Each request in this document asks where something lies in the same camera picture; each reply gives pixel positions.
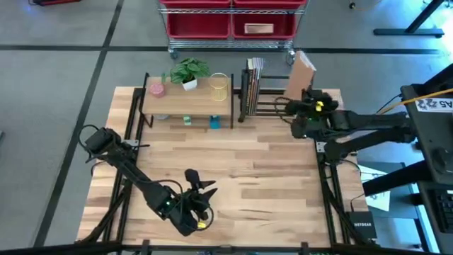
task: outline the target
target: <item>wooden board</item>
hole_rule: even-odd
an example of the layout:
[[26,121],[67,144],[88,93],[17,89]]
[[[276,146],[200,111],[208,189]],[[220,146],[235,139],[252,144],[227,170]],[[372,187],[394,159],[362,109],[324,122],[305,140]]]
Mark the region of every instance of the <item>wooden board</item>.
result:
[[[107,126],[121,135],[132,90],[115,90],[107,121]],[[342,104],[339,90],[325,91]],[[274,96],[263,99],[271,101]],[[224,118],[222,125],[228,122]],[[168,220],[160,220],[134,188],[123,243],[141,244],[150,239],[155,245],[299,247],[300,242],[308,242],[311,247],[329,247],[314,142],[294,139],[289,125],[275,117],[246,118],[235,123],[233,130],[211,130],[207,123],[207,118],[194,118],[192,126],[184,126],[182,118],[169,118],[155,120],[152,129],[145,126],[142,144],[151,146],[140,149],[137,166],[151,179],[175,179],[184,188],[189,187],[184,179],[187,168],[197,169],[202,180],[215,180],[213,188],[219,190],[211,200],[215,212],[212,226],[183,237]],[[79,239],[107,211],[115,173],[106,164],[96,167]],[[351,164],[338,166],[338,174],[349,210],[350,200],[363,193],[360,174]],[[354,208],[367,210],[365,198],[354,200]],[[335,213],[334,219],[340,241]]]
[[[179,115],[231,115],[231,79],[200,78],[197,88],[185,91],[181,84],[172,84],[170,78],[165,83],[165,96],[155,98],[147,93],[143,104],[145,114],[179,114]],[[161,82],[160,77],[149,77],[147,86]],[[211,85],[226,85],[227,97],[223,101],[212,100]]]

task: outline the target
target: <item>black monitor stand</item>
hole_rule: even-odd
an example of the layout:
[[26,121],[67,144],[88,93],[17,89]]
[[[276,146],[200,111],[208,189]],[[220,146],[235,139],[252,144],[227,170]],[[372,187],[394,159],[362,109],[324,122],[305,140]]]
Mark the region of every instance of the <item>black monitor stand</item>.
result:
[[374,35],[428,35],[441,38],[444,31],[440,28],[418,29],[431,14],[444,2],[444,0],[432,0],[425,10],[415,18],[406,29],[404,28],[377,28],[373,30]]

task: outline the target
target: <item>yellow wire cup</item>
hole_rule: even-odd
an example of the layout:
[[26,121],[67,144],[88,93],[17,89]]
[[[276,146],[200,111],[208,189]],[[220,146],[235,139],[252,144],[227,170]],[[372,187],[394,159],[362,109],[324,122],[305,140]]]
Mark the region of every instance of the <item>yellow wire cup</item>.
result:
[[223,101],[228,96],[228,76],[215,73],[210,77],[211,97],[214,101]]

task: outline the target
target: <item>concrete floor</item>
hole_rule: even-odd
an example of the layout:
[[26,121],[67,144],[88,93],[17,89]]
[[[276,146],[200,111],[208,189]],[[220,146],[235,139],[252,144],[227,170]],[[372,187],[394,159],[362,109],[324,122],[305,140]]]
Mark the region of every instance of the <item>concrete floor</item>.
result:
[[[2,45],[101,46],[116,1],[83,0],[56,6],[30,6],[26,0],[2,0],[0,8],[0,250],[33,245],[45,207],[60,170],[69,138],[81,110],[99,51],[5,50]],[[357,5],[366,5],[358,1]],[[309,54],[318,69],[316,88],[341,89],[345,106],[372,113],[400,86],[420,83],[452,62],[452,33],[440,8],[424,24],[447,33],[442,39],[375,37],[374,28],[406,27],[424,7],[422,0],[383,0],[371,11],[351,11],[348,1],[311,0],[299,28],[297,47],[434,49],[436,55]],[[125,0],[110,45],[166,46],[167,38],[156,3]],[[239,75],[245,59],[264,57],[266,74],[286,75],[284,53],[181,52],[208,61],[213,72]],[[140,86],[144,73],[160,75],[176,61],[167,52],[108,52],[85,123],[103,125],[116,86]],[[284,88],[284,81],[263,84]],[[421,158],[411,147],[382,144],[361,151],[374,162],[405,162]],[[46,244],[75,239],[91,180],[86,155],[77,148],[52,221]]]

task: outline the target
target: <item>sticker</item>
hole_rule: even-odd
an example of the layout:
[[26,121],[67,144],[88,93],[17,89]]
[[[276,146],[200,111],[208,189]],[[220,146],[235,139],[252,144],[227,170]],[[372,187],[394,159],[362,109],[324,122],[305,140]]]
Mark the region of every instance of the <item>sticker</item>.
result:
[[453,99],[424,98],[415,102],[417,110],[429,113],[453,113]]

